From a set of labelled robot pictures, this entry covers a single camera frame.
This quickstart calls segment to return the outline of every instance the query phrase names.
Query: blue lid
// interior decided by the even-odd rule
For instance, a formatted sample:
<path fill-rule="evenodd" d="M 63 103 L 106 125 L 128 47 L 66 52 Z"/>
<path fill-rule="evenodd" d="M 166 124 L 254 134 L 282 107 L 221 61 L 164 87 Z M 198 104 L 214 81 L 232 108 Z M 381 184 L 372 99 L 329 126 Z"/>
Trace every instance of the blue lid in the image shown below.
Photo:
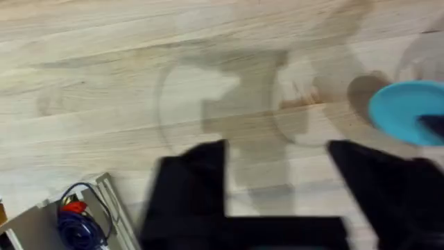
<path fill-rule="evenodd" d="M 444 83 L 408 81 L 379 90 L 370 100 L 368 113 L 385 133 L 421 146 L 444 145 L 444 140 L 422 125 L 421 115 L 444 115 Z"/>

